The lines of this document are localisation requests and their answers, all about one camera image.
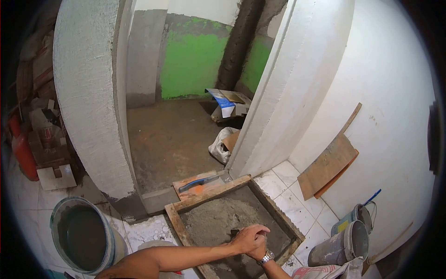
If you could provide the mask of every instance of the red fire extinguisher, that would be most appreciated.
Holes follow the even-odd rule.
[[[29,147],[28,131],[22,132],[20,129],[20,116],[18,111],[11,114],[8,119],[9,129],[12,131],[12,151],[20,164],[20,168],[31,181],[38,181],[39,177],[36,170],[36,161]]]

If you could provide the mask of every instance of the brown concrete floor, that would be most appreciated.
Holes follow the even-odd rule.
[[[207,148],[224,126],[240,129],[243,119],[219,127],[210,117],[216,106],[210,99],[184,99],[127,110],[130,150],[142,194],[224,169]]]

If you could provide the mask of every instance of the white floor tile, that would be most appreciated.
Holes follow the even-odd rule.
[[[293,192],[294,195],[299,199],[299,201],[305,206],[306,209],[313,215],[314,218],[317,218],[324,208],[325,202],[323,199],[316,199],[312,197],[309,200],[304,200],[304,196],[302,195],[301,187],[299,186],[299,182],[294,182],[289,189]]]
[[[296,168],[288,161],[284,161],[273,168],[276,175],[285,183],[287,187],[291,186],[297,181],[297,177],[300,173]]]
[[[37,209],[39,187],[38,181],[29,181],[20,171],[20,166],[14,156],[11,157],[8,179],[10,183],[11,202],[15,209]]]
[[[48,265],[51,264],[58,267],[70,268],[57,252],[56,246],[54,246],[50,228],[52,212],[53,211],[50,209],[38,210],[39,234],[42,241],[43,257]]]
[[[132,250],[134,252],[138,251],[139,245],[151,240],[166,240],[181,245],[175,232],[170,227],[170,221],[167,221],[166,218],[165,215],[157,215],[134,225],[124,222],[124,228]]]
[[[70,197],[72,196],[80,196],[92,204],[107,202],[107,199],[102,195],[101,191],[88,175],[83,177],[81,185],[70,188]]]
[[[277,206],[306,235],[316,221],[296,196],[288,189],[274,200]]]
[[[329,235],[325,232],[325,230],[319,225],[318,222],[315,222],[311,227],[310,231],[305,235],[305,240],[302,242],[297,248],[296,252],[294,252],[294,256],[304,265],[308,266],[308,254],[311,249],[315,247],[317,244],[324,242],[329,239]]]
[[[29,248],[43,268],[46,262],[43,257],[42,245],[39,236],[39,223],[37,210],[17,210],[15,211],[17,222]]]
[[[127,243],[128,254],[133,253],[130,242],[128,241],[127,233],[124,228],[124,222],[122,221],[119,213],[109,203],[97,204],[96,207],[98,207],[102,211],[110,226],[117,230],[123,237],[124,241]]]
[[[325,230],[328,235],[331,235],[331,227],[336,224],[339,219],[333,213],[333,211],[328,207],[328,205],[324,205],[321,214],[317,218],[318,223]]]
[[[293,275],[293,272],[301,268],[302,264],[296,259],[294,255],[291,255],[289,260],[282,266],[282,269],[289,275]]]
[[[271,199],[277,198],[287,186],[272,170],[268,170],[263,174],[254,177],[254,181]]]
[[[53,210],[59,201],[61,201],[63,198],[68,197],[68,194],[69,188],[45,191],[43,190],[42,186],[39,185],[38,208]]]
[[[48,269],[50,269],[52,271],[60,272],[62,274],[64,272],[67,272],[69,275],[71,275],[75,279],[84,279],[84,275],[82,273],[76,272],[76,271],[72,270],[71,268],[64,268],[64,267],[58,267],[58,266],[54,266],[54,265],[48,265]]]

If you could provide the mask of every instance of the plastic bucket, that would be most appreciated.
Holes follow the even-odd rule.
[[[355,258],[368,256],[368,233],[363,222],[355,220],[345,230],[311,249],[308,266],[342,266]]]
[[[349,223],[355,220],[363,222],[367,229],[367,233],[372,233],[372,218],[370,217],[370,213],[364,204],[357,204],[350,213],[331,227],[331,236],[342,232]]]
[[[56,250],[75,271],[96,275],[128,254],[123,237],[102,212],[82,197],[67,197],[50,219]]]

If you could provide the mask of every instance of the person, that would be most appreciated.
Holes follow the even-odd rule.
[[[160,272],[181,271],[208,262],[246,254],[262,266],[269,279],[291,279],[266,249],[270,230],[260,224],[241,229],[229,243],[214,247],[157,246],[138,250],[100,272],[96,279],[159,279]]]

